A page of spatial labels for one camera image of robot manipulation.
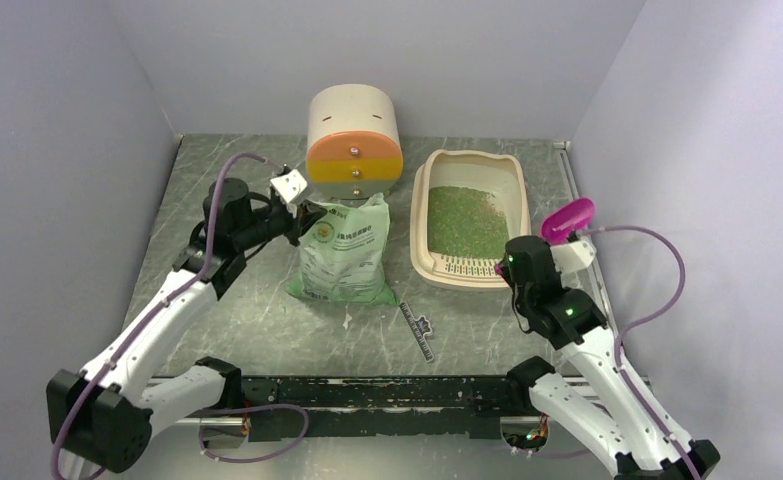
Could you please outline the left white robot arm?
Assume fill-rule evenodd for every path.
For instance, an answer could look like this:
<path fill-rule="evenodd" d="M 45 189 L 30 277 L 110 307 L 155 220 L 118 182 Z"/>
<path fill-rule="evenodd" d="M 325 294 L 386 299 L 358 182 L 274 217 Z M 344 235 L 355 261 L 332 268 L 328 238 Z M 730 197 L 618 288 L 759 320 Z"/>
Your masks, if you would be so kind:
<path fill-rule="evenodd" d="M 99 472 L 122 473 L 178 420 L 198 411 L 241 413 L 247 405 L 241 371 L 223 360 L 204 357 L 181 376 L 154 387 L 148 383 L 188 328 L 242 274 L 247 250 L 258 253 L 278 237 L 296 246 L 325 215 L 308 196 L 308 183 L 296 170 L 271 178 L 267 195 L 237 178 L 210 186 L 204 220 L 146 310 L 79 371 L 60 370 L 49 381 L 54 478 L 63 476 L 65 453 Z"/>

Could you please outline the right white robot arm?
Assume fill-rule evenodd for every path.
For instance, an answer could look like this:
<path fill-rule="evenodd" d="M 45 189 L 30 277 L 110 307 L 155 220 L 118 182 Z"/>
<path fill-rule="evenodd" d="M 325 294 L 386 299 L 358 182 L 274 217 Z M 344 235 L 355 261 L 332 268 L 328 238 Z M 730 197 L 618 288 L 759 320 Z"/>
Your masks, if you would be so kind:
<path fill-rule="evenodd" d="M 505 245 L 496 272 L 514 311 L 561 353 L 598 396 L 577 393 L 546 360 L 531 357 L 507 374 L 517 413 L 534 410 L 560 424 L 615 479 L 705 479 L 720 461 L 715 445 L 695 439 L 655 399 L 602 310 L 583 290 L 563 285 L 551 246 L 519 236 Z"/>

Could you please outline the magenta plastic scoop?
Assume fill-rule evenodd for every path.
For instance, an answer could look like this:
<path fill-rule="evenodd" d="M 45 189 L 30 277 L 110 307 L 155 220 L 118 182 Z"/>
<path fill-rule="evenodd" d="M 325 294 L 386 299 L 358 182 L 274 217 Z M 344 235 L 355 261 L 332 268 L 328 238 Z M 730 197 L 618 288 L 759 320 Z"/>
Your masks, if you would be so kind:
<path fill-rule="evenodd" d="M 589 225 L 595 213 L 596 206 L 592 200 L 578 198 L 545 218 L 539 237 L 550 247 L 576 241 L 579 231 Z"/>

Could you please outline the green litter bag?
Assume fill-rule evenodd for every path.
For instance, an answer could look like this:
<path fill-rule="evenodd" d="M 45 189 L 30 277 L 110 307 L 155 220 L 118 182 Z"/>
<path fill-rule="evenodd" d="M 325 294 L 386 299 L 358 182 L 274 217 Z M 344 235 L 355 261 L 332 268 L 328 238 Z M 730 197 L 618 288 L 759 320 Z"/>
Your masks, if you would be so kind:
<path fill-rule="evenodd" d="M 382 193 L 359 206 L 326 202 L 326 214 L 300 238 L 299 267 L 286 292 L 333 303 L 395 305 L 383 255 L 390 229 Z"/>

